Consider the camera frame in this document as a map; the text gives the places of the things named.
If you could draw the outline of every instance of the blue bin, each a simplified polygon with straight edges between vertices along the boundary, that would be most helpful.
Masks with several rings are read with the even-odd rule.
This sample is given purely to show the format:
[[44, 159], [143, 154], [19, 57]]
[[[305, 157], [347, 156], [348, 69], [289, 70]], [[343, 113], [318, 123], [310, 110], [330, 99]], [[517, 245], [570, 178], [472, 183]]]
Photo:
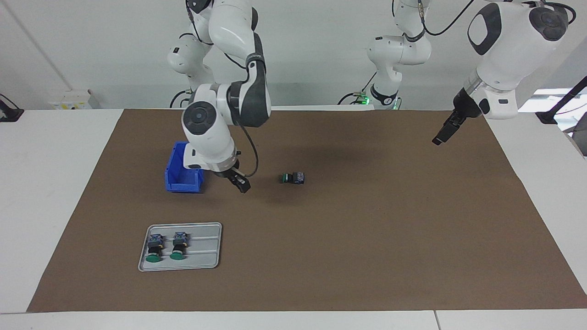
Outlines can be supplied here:
[[204, 182], [203, 170], [185, 169], [183, 154], [187, 142], [176, 142], [165, 169], [165, 185], [172, 193], [199, 193]]

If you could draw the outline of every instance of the green button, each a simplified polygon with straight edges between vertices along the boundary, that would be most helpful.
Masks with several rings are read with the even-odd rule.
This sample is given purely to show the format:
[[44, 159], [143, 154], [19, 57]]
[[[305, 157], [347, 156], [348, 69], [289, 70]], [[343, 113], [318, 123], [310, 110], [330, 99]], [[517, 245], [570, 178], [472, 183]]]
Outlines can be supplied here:
[[147, 262], [159, 262], [161, 261], [161, 257], [159, 257], [157, 254], [150, 254], [147, 256], [147, 258], [145, 258], [145, 260], [147, 260]]
[[183, 260], [183, 254], [181, 252], [173, 252], [171, 254], [171, 259], [173, 259], [173, 260]]

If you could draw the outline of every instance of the gray tray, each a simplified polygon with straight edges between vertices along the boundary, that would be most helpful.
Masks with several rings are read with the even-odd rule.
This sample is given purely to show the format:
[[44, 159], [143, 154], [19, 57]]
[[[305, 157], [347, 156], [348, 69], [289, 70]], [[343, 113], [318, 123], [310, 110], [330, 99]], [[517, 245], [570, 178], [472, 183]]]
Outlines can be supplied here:
[[[176, 231], [185, 231], [189, 239], [185, 249], [185, 259], [173, 260], [170, 258], [173, 250], [173, 235]], [[149, 235], [161, 234], [165, 239], [165, 245], [160, 262], [148, 262], [147, 239]], [[143, 252], [139, 260], [139, 270], [147, 271], [172, 271], [172, 270], [197, 270], [209, 269], [218, 266], [220, 259], [220, 237], [222, 236], [222, 224], [156, 224], [149, 227], [143, 244]]]

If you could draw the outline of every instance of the brown work surface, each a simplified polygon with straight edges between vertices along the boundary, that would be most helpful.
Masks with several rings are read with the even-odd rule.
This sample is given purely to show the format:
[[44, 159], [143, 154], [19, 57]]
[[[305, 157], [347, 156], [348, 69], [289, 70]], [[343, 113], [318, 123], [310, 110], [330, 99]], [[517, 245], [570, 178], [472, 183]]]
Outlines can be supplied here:
[[[208, 175], [190, 195], [163, 180], [180, 117], [124, 111], [29, 312], [587, 308], [483, 119], [437, 147], [447, 112], [275, 112], [249, 193]], [[213, 221], [216, 269], [137, 270], [148, 226]]]

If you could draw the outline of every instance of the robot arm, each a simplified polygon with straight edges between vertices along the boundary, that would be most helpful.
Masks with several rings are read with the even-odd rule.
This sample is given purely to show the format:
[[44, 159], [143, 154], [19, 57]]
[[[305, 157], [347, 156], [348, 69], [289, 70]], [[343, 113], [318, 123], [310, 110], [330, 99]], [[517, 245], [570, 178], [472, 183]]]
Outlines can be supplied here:
[[[184, 167], [211, 170], [229, 179], [242, 193], [246, 193], [251, 187], [247, 179], [249, 176], [238, 170], [239, 153], [228, 126], [260, 127], [271, 114], [263, 48], [260, 37], [253, 31], [257, 14], [248, 0], [208, 1], [202, 12], [210, 9], [210, 6], [210, 19], [206, 20], [209, 22], [206, 28], [202, 28], [204, 32], [200, 32], [198, 25], [194, 24], [198, 32], [195, 41], [199, 45], [193, 49], [197, 51], [190, 51], [186, 46], [188, 55], [185, 57], [197, 60], [193, 65], [198, 69], [192, 73], [204, 72], [201, 59], [207, 53], [205, 48], [209, 46], [204, 38], [209, 36], [210, 44], [213, 43], [226, 54], [245, 60], [248, 77], [243, 82], [232, 84], [204, 83], [202, 79], [190, 79], [195, 94], [193, 102], [182, 115], [184, 133], [189, 141], [184, 152]], [[204, 42], [198, 40], [198, 34]]]
[[475, 16], [468, 37], [483, 57], [454, 98], [453, 114], [434, 138], [440, 145], [467, 118], [509, 119], [518, 113], [515, 89], [561, 43], [569, 24], [560, 7], [494, 2]]
[[397, 65], [420, 65], [428, 61], [432, 53], [430, 41], [422, 24], [431, 0], [396, 0], [393, 2], [396, 25], [402, 36], [380, 36], [369, 46], [369, 59], [377, 67], [371, 95], [384, 106], [395, 100], [402, 74]]

